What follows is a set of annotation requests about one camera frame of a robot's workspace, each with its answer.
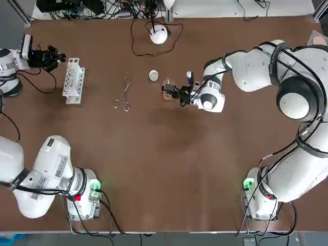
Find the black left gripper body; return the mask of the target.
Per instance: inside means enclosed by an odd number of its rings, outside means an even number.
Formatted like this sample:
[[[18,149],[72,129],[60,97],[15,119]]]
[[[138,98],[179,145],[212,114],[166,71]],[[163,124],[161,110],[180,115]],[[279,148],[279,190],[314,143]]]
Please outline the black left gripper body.
[[[30,50],[28,53],[28,66],[30,68],[45,68],[49,62],[44,59],[44,55],[49,54],[48,50]]]

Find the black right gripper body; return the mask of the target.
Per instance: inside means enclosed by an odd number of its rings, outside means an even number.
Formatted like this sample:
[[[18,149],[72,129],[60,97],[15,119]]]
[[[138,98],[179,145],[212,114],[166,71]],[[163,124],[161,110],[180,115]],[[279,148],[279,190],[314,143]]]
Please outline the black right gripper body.
[[[180,105],[195,105],[194,100],[196,98],[196,90],[194,86],[182,86],[179,89],[179,101]]]

